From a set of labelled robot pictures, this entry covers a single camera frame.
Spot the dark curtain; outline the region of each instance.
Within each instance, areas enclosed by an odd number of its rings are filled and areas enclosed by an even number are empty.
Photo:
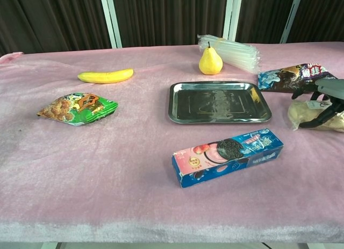
[[[293,0],[242,0],[237,42],[279,43]]]
[[[101,0],[0,0],[0,55],[111,48]]]
[[[344,41],[344,0],[301,0],[287,42]]]
[[[123,47],[191,45],[223,33],[226,0],[114,0]]]

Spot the yellow pear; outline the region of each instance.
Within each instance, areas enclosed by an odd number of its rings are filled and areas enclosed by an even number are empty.
[[[224,63],[221,57],[216,53],[213,47],[210,47],[208,42],[208,47],[204,50],[203,55],[199,61],[199,69],[203,74],[214,75],[218,74]]]

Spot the rectangular tray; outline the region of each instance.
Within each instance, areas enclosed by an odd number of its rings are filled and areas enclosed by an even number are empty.
[[[170,88],[168,115],[180,124],[266,122],[271,111],[252,83],[180,82]]]

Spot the banana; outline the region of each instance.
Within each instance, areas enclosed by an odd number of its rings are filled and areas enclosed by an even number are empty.
[[[109,84],[120,81],[126,81],[133,76],[133,69],[118,70],[116,72],[98,73],[98,72],[83,72],[78,74],[78,78],[84,82]]]

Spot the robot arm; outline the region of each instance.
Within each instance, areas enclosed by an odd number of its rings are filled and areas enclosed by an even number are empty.
[[[322,100],[329,99],[332,103],[327,109],[321,112],[317,118],[300,123],[301,128],[315,128],[334,117],[337,113],[344,111],[344,80],[338,79],[321,79],[314,83],[309,83],[303,87],[298,88],[293,94],[292,99],[297,98],[306,91],[312,91],[313,95],[311,100],[317,100],[317,98],[324,94]]]

